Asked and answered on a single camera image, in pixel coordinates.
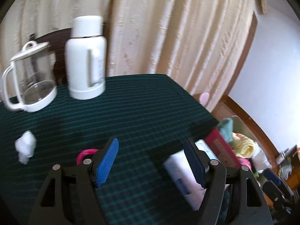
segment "yellow towel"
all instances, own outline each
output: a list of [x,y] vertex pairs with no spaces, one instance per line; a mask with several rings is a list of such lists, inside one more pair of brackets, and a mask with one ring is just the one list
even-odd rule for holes
[[255,152],[256,145],[253,140],[245,135],[232,133],[231,148],[237,157],[251,158]]

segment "white thermos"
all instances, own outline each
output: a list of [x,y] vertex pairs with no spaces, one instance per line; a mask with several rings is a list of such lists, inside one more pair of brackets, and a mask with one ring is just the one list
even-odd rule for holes
[[87,100],[105,91],[106,39],[101,16],[74,20],[71,38],[65,46],[65,62],[70,96]]

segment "blue gripper pad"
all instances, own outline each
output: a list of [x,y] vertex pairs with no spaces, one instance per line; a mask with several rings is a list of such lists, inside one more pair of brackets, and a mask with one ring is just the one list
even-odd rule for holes
[[107,176],[110,173],[110,169],[116,158],[118,150],[119,150],[119,141],[117,138],[115,138],[112,141],[112,144],[108,148],[99,166],[97,167],[97,174],[94,182],[97,188],[100,187],[101,184],[106,182]]
[[273,183],[278,187],[281,185],[281,180],[276,174],[269,168],[265,169],[262,173],[267,180],[273,181]]
[[183,144],[183,151],[190,165],[190,168],[194,174],[196,182],[199,183],[202,186],[202,188],[205,188],[206,187],[206,181],[204,179],[205,169],[202,166],[198,157],[196,156],[188,140],[186,140]]

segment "curtain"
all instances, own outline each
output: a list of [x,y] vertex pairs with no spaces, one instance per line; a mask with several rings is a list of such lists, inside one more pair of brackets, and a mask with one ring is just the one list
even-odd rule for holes
[[[0,71],[30,36],[101,15],[107,76],[163,73],[191,95],[210,94],[212,111],[242,53],[255,0],[16,0],[0,25]],[[15,95],[12,80],[8,89]]]

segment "glass pitcher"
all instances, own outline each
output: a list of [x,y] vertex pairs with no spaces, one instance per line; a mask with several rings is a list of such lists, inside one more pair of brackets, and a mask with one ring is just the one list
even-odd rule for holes
[[[49,42],[37,44],[27,42],[22,51],[10,60],[10,66],[2,75],[3,102],[11,111],[24,110],[36,112],[50,104],[57,90],[50,66]],[[8,98],[6,78],[13,72],[13,81],[19,103],[14,104]]]

